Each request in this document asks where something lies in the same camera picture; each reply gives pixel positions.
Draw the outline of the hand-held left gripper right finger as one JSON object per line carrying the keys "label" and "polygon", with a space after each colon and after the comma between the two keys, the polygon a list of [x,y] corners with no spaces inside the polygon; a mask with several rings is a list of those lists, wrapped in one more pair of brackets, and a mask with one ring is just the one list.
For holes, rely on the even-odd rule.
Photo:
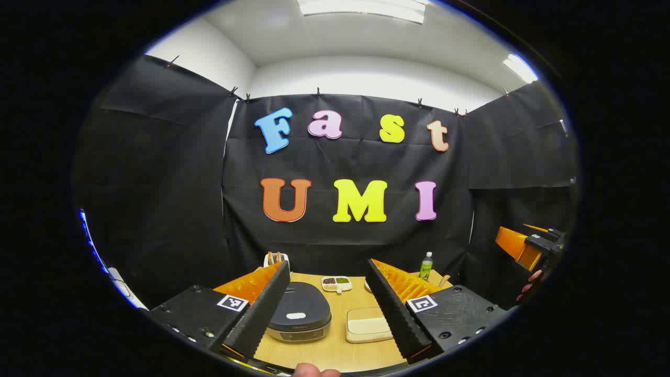
{"label": "hand-held left gripper right finger", "polygon": [[464,286],[441,289],[375,259],[368,266],[366,282],[408,363],[464,348],[509,317]]}

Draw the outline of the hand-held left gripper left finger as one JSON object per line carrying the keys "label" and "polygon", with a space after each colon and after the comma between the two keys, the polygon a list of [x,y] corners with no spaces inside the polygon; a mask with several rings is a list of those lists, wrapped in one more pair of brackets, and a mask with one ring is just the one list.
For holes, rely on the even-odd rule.
{"label": "hand-held left gripper left finger", "polygon": [[287,262],[258,269],[263,279],[246,281],[256,293],[221,293],[191,286],[149,311],[149,317],[203,352],[237,360],[253,357],[290,282]]}

